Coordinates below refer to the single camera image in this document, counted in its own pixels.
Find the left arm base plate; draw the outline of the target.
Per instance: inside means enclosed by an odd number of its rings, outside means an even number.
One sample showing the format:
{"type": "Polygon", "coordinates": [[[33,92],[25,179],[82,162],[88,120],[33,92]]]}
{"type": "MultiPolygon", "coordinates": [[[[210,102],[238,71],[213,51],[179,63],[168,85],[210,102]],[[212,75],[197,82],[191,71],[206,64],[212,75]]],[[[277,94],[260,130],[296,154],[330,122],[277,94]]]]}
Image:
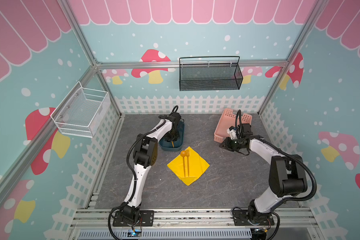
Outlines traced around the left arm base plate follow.
{"type": "Polygon", "coordinates": [[[116,212],[116,216],[111,218],[113,227],[152,227],[154,221],[154,211],[135,211],[132,213],[116,212]]]}

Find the dark teal plastic tub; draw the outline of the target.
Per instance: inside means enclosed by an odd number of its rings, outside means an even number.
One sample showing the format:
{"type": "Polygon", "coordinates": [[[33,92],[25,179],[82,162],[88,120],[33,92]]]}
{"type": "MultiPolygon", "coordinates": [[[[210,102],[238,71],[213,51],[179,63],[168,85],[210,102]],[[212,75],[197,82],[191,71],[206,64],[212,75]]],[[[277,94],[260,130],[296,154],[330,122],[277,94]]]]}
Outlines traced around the dark teal plastic tub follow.
{"type": "Polygon", "coordinates": [[[173,148],[171,142],[167,142],[167,141],[164,140],[164,138],[162,138],[159,141],[159,146],[161,147],[161,149],[163,151],[166,151],[166,152],[178,152],[178,151],[181,151],[182,145],[183,145],[183,142],[184,142],[184,129],[185,129],[184,120],[180,120],[180,123],[178,125],[178,130],[180,132],[180,138],[177,141],[174,142],[175,147],[173,148]]]}

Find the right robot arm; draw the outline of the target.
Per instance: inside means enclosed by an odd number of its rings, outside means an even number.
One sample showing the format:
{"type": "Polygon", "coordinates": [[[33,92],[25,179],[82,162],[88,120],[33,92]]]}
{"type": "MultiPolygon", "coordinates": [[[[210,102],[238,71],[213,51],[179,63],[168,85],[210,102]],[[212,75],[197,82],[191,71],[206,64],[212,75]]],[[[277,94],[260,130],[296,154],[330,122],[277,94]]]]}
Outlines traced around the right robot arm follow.
{"type": "Polygon", "coordinates": [[[233,216],[250,225],[270,223],[275,210],[286,202],[304,202],[317,192],[317,181],[299,155],[291,155],[253,135],[250,124],[236,124],[227,129],[220,148],[240,153],[246,149],[262,157],[269,165],[269,187],[249,203],[246,211],[233,209],[233,216]]]}

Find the yellow paper napkin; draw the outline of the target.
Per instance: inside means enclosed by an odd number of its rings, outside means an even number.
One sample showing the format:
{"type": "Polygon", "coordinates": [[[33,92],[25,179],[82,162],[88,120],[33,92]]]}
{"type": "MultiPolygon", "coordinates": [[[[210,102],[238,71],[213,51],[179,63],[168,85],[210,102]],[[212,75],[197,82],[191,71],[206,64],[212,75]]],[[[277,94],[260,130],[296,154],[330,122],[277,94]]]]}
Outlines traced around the yellow paper napkin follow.
{"type": "Polygon", "coordinates": [[[183,159],[179,154],[176,158],[174,158],[167,167],[187,186],[194,183],[198,180],[205,171],[209,168],[209,164],[191,147],[186,148],[185,150],[190,151],[190,176],[184,177],[183,171],[183,159]]]}

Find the orange plastic spoon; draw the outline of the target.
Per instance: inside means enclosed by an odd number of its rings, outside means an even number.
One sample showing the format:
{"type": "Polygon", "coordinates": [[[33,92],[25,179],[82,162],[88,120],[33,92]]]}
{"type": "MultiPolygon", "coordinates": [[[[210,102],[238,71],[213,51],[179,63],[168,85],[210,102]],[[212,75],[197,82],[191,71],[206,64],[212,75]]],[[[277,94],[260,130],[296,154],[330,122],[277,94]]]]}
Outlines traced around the orange plastic spoon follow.
{"type": "Polygon", "coordinates": [[[186,152],[186,151],[181,151],[180,155],[181,155],[181,157],[182,157],[182,159],[183,159],[184,177],[186,177],[187,175],[186,175],[186,160],[185,160],[185,158],[186,158],[186,156],[187,156],[187,152],[186,152]]]}

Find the orange plastic fork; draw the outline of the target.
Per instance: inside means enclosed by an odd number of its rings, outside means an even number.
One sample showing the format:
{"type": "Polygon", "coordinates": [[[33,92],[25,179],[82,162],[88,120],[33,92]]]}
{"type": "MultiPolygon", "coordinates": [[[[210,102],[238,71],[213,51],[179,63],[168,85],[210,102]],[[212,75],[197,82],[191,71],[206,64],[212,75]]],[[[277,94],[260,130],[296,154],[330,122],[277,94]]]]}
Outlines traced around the orange plastic fork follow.
{"type": "Polygon", "coordinates": [[[190,176],[190,151],[187,149],[186,150],[186,158],[187,158],[187,176],[190,176]]]}

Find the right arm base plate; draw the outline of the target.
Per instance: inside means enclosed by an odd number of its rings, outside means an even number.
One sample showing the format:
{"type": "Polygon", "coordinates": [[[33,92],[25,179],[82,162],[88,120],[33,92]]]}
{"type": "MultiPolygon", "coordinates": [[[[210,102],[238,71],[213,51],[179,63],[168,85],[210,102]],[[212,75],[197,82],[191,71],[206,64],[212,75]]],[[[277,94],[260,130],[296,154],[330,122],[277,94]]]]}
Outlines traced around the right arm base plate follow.
{"type": "Polygon", "coordinates": [[[253,209],[234,207],[231,210],[235,226],[273,226],[275,224],[271,213],[258,213],[253,209]]]}

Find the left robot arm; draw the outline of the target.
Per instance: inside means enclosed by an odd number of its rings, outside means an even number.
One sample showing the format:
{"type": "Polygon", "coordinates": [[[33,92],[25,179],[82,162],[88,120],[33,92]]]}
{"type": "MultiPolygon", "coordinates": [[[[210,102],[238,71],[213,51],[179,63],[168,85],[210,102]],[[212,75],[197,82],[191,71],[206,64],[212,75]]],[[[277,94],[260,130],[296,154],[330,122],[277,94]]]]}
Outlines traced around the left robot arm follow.
{"type": "Polygon", "coordinates": [[[160,115],[159,123],[149,132],[139,134],[130,147],[126,163],[133,174],[131,185],[124,202],[112,208],[108,221],[121,218],[124,223],[133,226],[140,221],[140,207],[144,185],[151,167],[158,157],[158,143],[160,140],[174,144],[181,138],[178,125],[181,115],[175,106],[170,114],[160,115]]]}

